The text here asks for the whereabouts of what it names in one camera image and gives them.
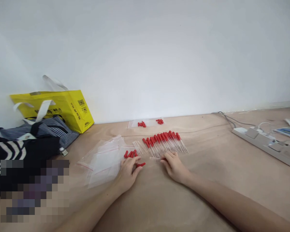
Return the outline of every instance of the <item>bag handle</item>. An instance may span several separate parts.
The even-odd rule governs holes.
[[[27,106],[29,107],[33,107],[33,105],[27,103],[27,102],[19,102],[19,103],[16,103],[14,106],[13,106],[13,110],[16,111],[17,108],[22,104],[26,104]],[[53,100],[45,100],[42,102],[41,106],[40,106],[40,109],[39,109],[39,112],[38,112],[38,115],[36,117],[36,121],[35,122],[40,122],[42,121],[42,119],[45,117],[45,115],[47,114],[47,111],[48,111],[48,108],[50,105],[55,105],[56,103],[53,101]],[[28,124],[32,125],[34,124],[35,122],[32,122],[30,120],[27,120],[27,119],[23,119],[24,121],[26,121]]]
[[[46,75],[43,75],[42,76],[43,80],[50,86],[50,88],[53,90],[53,91],[56,91],[53,86],[54,85],[57,85],[59,86],[60,88],[62,88],[63,90],[65,91],[69,91],[69,89],[67,87],[65,87],[59,80],[56,80],[56,79],[51,79],[49,78],[48,76]]]

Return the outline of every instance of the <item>person's right hand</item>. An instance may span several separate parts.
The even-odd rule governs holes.
[[[161,156],[160,162],[163,163],[173,180],[187,185],[187,182],[191,178],[191,172],[182,164],[177,152],[172,153],[167,151]]]

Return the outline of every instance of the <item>plywood surface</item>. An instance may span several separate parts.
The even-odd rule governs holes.
[[[290,109],[229,114],[239,121],[273,128],[287,126]],[[252,198],[290,221],[290,167],[231,133],[227,121],[213,114],[166,118],[166,125],[127,129],[127,122],[93,125],[70,147],[70,207],[40,223],[0,223],[0,231],[50,231],[106,185],[87,189],[85,172],[75,165],[100,140],[121,134],[127,144],[162,131],[179,132],[189,154],[179,154],[192,172]],[[107,210],[94,231],[235,231],[198,195],[172,181],[158,163],[146,166],[134,186]],[[60,196],[54,194],[56,201]]]

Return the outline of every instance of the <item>navy striped cloth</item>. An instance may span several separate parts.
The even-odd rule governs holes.
[[[32,125],[28,124],[25,121],[25,124],[11,129],[0,128],[0,133],[3,138],[9,141],[16,141],[19,137],[23,136],[26,133],[31,132]],[[71,130],[64,123],[64,121],[58,116],[54,115],[52,118],[42,119],[41,124],[38,127],[38,131],[35,137],[41,137],[44,135],[50,135],[53,137],[60,137],[59,148],[66,149],[78,136],[79,133]]]

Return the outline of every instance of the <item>white power strip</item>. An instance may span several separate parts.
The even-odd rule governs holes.
[[[254,130],[255,129],[251,127],[249,129],[249,132],[254,132]],[[260,148],[261,150],[267,152],[271,156],[274,156],[275,158],[290,166],[290,145],[281,145],[280,143],[274,141],[267,143],[267,141],[263,139],[265,136],[262,133],[256,132],[256,135],[253,135],[252,137],[254,138],[252,138],[246,135],[247,131],[247,129],[242,127],[234,128],[232,130],[232,132],[237,136],[245,139],[246,141],[250,142],[251,144],[255,145],[256,147]]]

